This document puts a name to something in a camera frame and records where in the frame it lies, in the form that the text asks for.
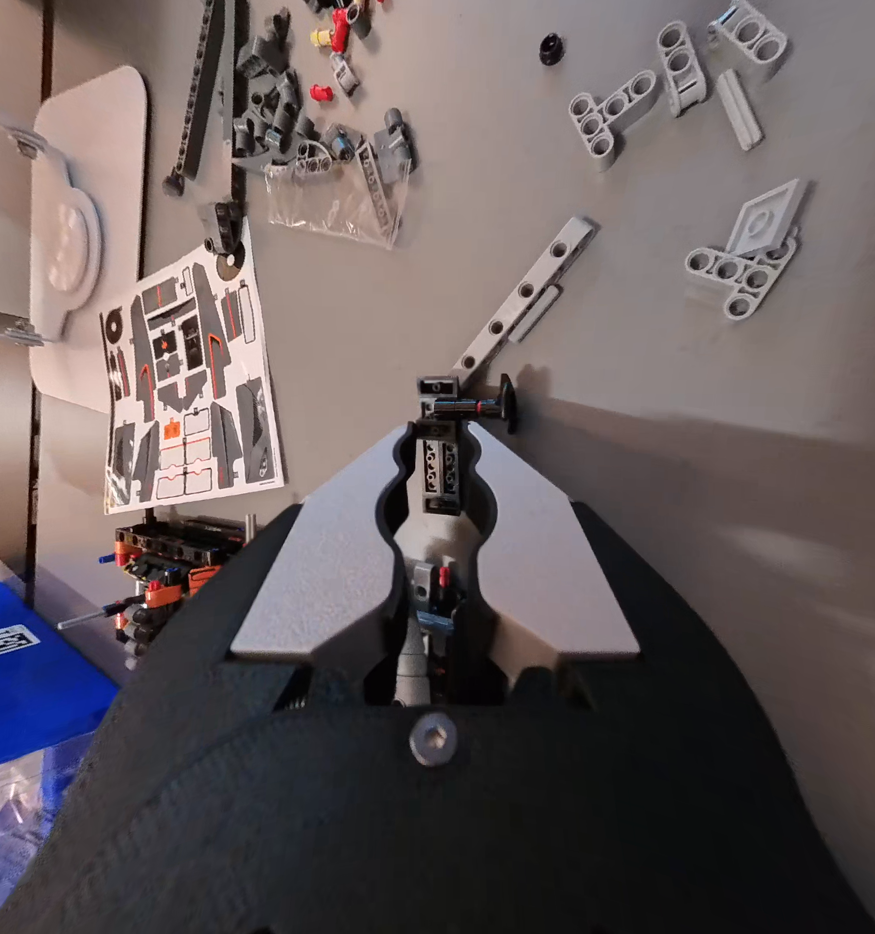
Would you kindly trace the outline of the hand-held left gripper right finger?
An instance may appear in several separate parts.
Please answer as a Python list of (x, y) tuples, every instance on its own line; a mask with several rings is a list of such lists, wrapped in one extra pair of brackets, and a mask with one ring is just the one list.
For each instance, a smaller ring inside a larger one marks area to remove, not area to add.
[(498, 622), (490, 658), (503, 671), (640, 651), (569, 497), (478, 424), (476, 476), (495, 505), (477, 553), (480, 594)]

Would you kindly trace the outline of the grey curved lego assembly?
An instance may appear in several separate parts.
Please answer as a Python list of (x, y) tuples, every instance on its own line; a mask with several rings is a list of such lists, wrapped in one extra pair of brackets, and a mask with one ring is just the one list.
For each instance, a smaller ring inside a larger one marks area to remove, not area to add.
[(465, 587), (448, 556), (408, 565), (408, 624), (395, 676), (393, 705), (419, 707), (447, 695), (448, 664)]

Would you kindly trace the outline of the black orange lego chassis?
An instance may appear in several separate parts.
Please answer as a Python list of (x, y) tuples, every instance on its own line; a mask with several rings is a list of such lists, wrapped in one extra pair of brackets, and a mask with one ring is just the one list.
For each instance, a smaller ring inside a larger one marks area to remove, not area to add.
[(258, 531), (256, 514), (247, 514), (242, 523), (186, 517), (160, 520), (147, 509), (142, 522), (116, 529), (111, 552), (97, 559), (129, 577), (133, 594), (54, 627), (65, 632), (110, 620), (115, 640), (125, 649), (125, 666), (133, 671), (174, 615)]

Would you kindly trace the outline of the lego sticker sheet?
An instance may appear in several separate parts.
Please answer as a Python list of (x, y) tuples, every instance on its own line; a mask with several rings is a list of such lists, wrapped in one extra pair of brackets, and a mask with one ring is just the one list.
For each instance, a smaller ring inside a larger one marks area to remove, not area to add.
[(286, 484), (247, 219), (99, 314), (109, 387), (107, 516)]

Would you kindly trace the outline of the small light grey lego piece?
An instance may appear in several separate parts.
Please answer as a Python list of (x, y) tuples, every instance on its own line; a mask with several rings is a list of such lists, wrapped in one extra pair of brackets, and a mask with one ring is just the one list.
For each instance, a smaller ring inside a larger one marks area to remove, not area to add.
[(550, 307), (557, 302), (561, 293), (560, 285), (547, 286), (509, 334), (510, 342), (522, 343), (548, 313)]

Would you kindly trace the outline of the dark grey lego connector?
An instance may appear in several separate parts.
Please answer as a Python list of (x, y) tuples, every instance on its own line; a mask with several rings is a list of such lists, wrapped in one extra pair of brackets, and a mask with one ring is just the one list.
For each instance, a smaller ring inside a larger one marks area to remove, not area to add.
[(235, 201), (210, 202), (196, 208), (203, 227), (203, 245), (211, 254), (229, 257), (242, 242), (243, 215)]

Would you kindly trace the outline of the long black lego beam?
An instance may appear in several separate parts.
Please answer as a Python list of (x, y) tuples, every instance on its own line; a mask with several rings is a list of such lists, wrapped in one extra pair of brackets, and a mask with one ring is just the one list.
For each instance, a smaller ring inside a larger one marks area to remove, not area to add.
[(223, 34), (223, 2), (206, 1), (179, 149), (175, 164), (162, 183), (166, 196), (182, 196), (185, 182), (196, 179), (220, 65)]

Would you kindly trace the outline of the light grey T-shaped lego beam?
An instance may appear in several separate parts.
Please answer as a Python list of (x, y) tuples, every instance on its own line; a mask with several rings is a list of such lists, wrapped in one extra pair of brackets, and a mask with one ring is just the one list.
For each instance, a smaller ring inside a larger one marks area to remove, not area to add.
[(656, 72), (644, 69), (605, 100), (585, 91), (571, 99), (568, 112), (572, 125), (597, 172), (612, 166), (619, 139), (652, 111), (660, 90)]

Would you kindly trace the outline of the pile of dark grey lego parts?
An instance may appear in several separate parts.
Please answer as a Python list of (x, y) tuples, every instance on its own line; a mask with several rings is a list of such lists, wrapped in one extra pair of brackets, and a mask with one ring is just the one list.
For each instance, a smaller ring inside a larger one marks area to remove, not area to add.
[(404, 169), (418, 165), (417, 146), (402, 111), (390, 108), (383, 126), (371, 135), (362, 134), (333, 119), (323, 126), (312, 119), (307, 104), (332, 104), (338, 96), (351, 98), (361, 88), (359, 74), (350, 60), (350, 43), (370, 39), (373, 13), (370, 2), (306, 2), (308, 9), (327, 19), (318, 28), (332, 28), (331, 11), (353, 5), (356, 17), (344, 54), (317, 49), (331, 67), (329, 85), (335, 92), (330, 103), (318, 103), (304, 89), (290, 63), (291, 9), (281, 6), (268, 16), (260, 33), (235, 52), (234, 74), (241, 83), (241, 103), (233, 116), (231, 155), (233, 165), (253, 174), (269, 165), (294, 164), (302, 172), (327, 172), (338, 162), (359, 159), (369, 178), (379, 185), (398, 180)]

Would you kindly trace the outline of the dark grey lego panel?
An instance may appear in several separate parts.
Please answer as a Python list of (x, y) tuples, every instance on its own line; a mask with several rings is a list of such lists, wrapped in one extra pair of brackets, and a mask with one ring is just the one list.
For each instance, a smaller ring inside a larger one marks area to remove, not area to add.
[(233, 74), (235, 62), (235, 39), (236, 39), (236, 2), (223, 2), (223, 24), (224, 34), (221, 49), (220, 65), (217, 78), (214, 85), (212, 101), (217, 97), (221, 107), (221, 118), (225, 124), (223, 136), (230, 138), (232, 136), (232, 114), (233, 114)]

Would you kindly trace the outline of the light grey lego bar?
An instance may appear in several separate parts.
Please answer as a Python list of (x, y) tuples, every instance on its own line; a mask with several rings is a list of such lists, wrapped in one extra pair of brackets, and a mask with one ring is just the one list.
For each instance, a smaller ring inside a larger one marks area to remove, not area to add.
[(735, 69), (728, 68), (715, 79), (714, 93), (723, 106), (740, 149), (748, 152), (758, 146), (764, 138), (763, 130)]

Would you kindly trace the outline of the light grey three-hole lego beam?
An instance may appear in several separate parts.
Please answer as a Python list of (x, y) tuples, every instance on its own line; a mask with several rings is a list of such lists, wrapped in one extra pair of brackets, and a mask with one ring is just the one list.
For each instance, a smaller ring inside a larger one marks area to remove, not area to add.
[(656, 46), (664, 75), (664, 87), (672, 116), (678, 119), (688, 109), (703, 103), (709, 88), (688, 27), (682, 20), (665, 25)]
[(783, 63), (787, 35), (756, 6), (729, 2), (707, 25), (707, 48), (720, 63), (744, 76), (767, 80)]

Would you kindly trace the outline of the blue plastic bin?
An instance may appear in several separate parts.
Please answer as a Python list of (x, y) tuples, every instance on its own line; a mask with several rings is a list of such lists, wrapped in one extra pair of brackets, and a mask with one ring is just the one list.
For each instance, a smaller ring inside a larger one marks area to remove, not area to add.
[(93, 731), (117, 692), (0, 582), (0, 765)]

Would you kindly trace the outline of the clear plastic bag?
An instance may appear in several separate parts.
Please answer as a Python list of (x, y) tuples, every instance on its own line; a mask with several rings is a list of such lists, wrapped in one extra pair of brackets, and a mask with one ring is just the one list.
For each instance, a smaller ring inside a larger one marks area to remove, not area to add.
[(0, 908), (50, 834), (88, 733), (0, 764)]

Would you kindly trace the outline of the white rounded base plate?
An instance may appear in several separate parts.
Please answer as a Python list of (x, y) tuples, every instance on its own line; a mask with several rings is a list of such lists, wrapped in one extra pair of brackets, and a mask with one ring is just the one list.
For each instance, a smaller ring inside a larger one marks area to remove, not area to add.
[(99, 237), (79, 286), (54, 289), (60, 176), (39, 155), (31, 169), (29, 312), (44, 346), (30, 350), (31, 373), (43, 395), (104, 415), (111, 403), (101, 315), (140, 279), (147, 123), (144, 79), (123, 65), (47, 100), (34, 125), (64, 158), (71, 188), (90, 198)]

